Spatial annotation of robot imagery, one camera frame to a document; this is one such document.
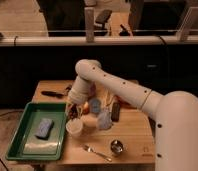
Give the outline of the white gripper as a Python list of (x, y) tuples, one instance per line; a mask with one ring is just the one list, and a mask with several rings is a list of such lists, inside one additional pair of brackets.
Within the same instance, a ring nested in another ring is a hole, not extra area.
[(68, 100), (71, 103), (81, 105), (90, 97), (90, 91), (95, 88), (92, 81), (85, 80), (77, 76), (71, 90), (68, 93)]

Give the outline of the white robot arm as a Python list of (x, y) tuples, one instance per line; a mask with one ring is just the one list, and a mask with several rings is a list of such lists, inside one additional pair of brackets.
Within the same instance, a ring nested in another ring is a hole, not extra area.
[(156, 122), (155, 171), (198, 171), (198, 97), (186, 91), (162, 95), (103, 71), (97, 60), (82, 59), (75, 71), (71, 102), (84, 103), (97, 82)]

